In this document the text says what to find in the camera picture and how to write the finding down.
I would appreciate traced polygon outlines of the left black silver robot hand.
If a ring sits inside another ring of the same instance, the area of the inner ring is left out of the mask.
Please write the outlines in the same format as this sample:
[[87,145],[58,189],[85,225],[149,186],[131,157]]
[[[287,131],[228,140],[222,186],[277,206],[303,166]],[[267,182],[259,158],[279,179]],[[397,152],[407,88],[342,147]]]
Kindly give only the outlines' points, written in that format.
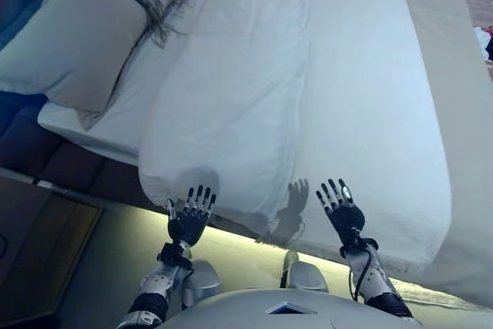
[[189,188],[181,208],[177,202],[168,199],[168,234],[173,242],[186,243],[189,247],[197,244],[213,213],[215,202],[216,194],[202,184]]

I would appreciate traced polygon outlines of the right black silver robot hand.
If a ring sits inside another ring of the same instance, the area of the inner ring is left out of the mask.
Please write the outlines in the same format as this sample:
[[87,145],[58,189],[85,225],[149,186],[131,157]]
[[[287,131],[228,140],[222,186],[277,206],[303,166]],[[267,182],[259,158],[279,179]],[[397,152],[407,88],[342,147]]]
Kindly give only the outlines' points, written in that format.
[[338,184],[329,179],[320,188],[316,196],[342,244],[352,243],[360,236],[365,217],[356,206],[349,187],[342,179],[338,180]]

